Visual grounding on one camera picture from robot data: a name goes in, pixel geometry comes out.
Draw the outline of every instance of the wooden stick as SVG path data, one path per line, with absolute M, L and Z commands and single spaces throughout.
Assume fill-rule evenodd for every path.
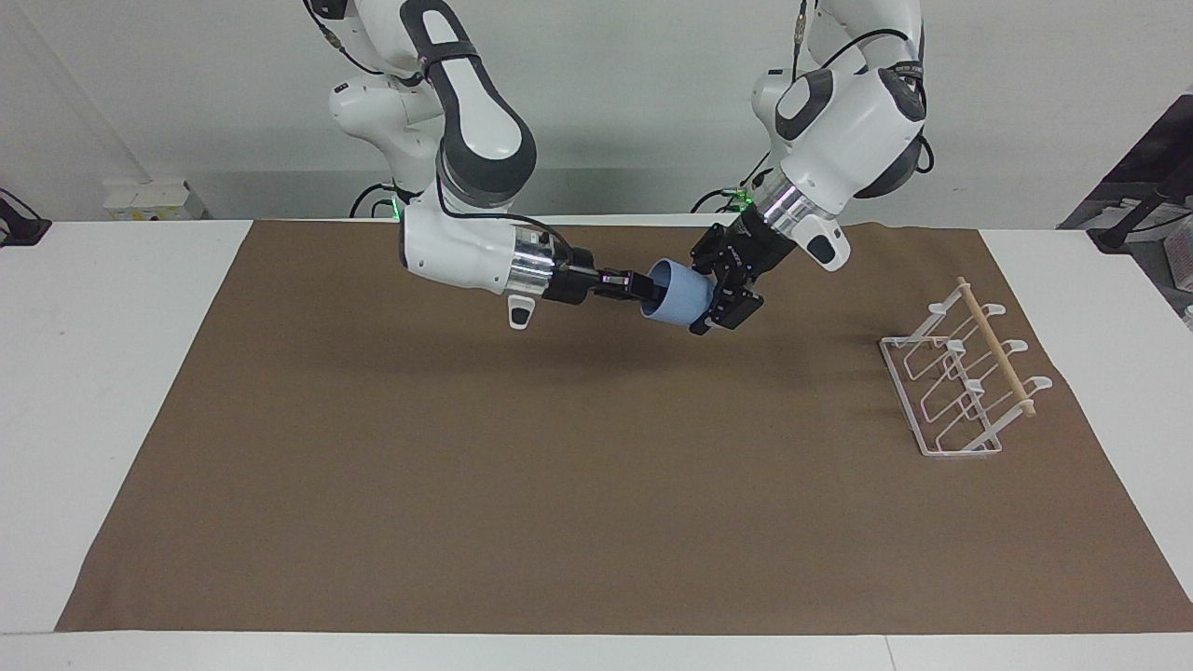
M 990 347 L 994 357 L 999 359 L 999 369 L 1002 370 L 1002 376 L 1007 378 L 1007 384 L 1010 384 L 1010 392 L 1015 395 L 1015 402 L 1021 404 L 1027 401 L 1024 405 L 1024 414 L 1036 417 L 1036 404 L 1027 398 L 1027 390 L 1024 389 L 1024 383 L 1019 380 L 1019 375 L 1015 374 L 1015 367 L 1010 365 L 1010 357 L 1007 356 L 1007 352 L 1002 351 L 1002 343 L 999 341 L 997 336 L 994 334 L 994 330 L 990 328 L 990 321 L 985 318 L 985 313 L 982 312 L 982 306 L 978 304 L 977 298 L 973 297 L 973 291 L 970 290 L 969 282 L 965 282 L 964 277 L 958 277 L 957 282 L 962 290 L 962 297 L 965 298 L 965 304 L 970 309 L 970 314 L 973 315 L 978 330 L 982 331 L 982 336 L 985 338 L 985 344 Z

